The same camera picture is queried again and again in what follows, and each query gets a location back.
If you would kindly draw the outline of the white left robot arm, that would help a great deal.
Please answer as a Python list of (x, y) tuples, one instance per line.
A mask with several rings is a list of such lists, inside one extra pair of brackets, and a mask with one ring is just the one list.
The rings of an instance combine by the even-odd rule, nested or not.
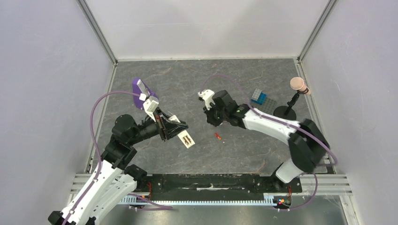
[(159, 107), (142, 124), (131, 115), (119, 116), (91, 177), (68, 206), (50, 214), (50, 224), (98, 225), (130, 192), (147, 187), (147, 172), (130, 164), (137, 153), (134, 144), (154, 136), (166, 141), (187, 129), (186, 122), (166, 115)]

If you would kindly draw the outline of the white remote control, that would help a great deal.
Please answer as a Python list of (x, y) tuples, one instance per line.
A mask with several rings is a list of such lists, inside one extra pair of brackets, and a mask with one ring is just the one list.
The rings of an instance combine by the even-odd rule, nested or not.
[[(171, 121), (176, 121), (176, 122), (182, 123), (176, 115), (172, 115), (169, 119)], [(192, 139), (192, 137), (186, 130), (180, 132), (177, 136), (187, 149), (189, 149), (191, 146), (193, 146), (195, 144), (194, 140)]]

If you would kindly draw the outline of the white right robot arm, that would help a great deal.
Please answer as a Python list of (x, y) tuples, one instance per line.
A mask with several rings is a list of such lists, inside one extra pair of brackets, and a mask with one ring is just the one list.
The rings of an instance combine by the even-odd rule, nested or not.
[(203, 111), (209, 124), (217, 127), (227, 122), (271, 136), (289, 147), (290, 158), (272, 174), (271, 186), (276, 191), (284, 191), (299, 175), (313, 172), (330, 150), (329, 143), (312, 120), (286, 120), (249, 104), (238, 105), (226, 90), (203, 90), (198, 93), (198, 99), (205, 104)]

